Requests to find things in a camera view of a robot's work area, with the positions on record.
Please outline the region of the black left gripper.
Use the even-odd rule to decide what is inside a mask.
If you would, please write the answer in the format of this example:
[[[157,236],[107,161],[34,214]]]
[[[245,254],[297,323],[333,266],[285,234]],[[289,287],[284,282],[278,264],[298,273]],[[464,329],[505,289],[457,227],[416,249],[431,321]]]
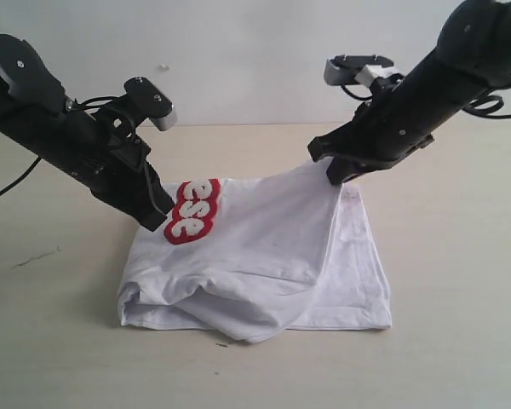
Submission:
[[[151,148],[136,133],[127,138],[114,127],[117,118],[109,112],[69,112],[41,134],[38,156],[153,232],[167,221],[174,200],[147,160]]]

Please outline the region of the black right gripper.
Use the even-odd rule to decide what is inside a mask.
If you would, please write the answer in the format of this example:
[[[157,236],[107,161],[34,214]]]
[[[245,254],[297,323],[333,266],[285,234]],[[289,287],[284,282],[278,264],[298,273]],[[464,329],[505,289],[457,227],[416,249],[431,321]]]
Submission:
[[[313,162],[333,158],[326,171],[332,185],[390,169],[431,137],[432,81],[375,80],[370,91],[370,103],[360,106],[349,124],[307,145]]]

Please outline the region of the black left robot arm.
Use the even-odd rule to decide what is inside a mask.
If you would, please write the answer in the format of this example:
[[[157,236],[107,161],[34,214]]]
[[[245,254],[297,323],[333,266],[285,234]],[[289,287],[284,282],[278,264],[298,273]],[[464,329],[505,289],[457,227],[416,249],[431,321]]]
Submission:
[[[170,129],[175,107],[147,78],[131,78],[123,89],[77,101],[26,40],[0,33],[0,133],[154,231],[175,202],[137,129],[147,120]]]

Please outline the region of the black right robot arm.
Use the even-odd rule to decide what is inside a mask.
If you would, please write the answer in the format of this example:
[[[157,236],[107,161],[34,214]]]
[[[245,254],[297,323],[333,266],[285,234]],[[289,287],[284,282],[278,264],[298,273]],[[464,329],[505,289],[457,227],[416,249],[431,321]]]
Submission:
[[[459,112],[497,119],[498,90],[511,89],[511,1],[464,1],[443,25],[434,48],[407,74],[381,55],[337,55],[324,80],[366,87],[353,118],[307,146],[312,161],[330,160],[333,185],[388,170],[433,142]]]

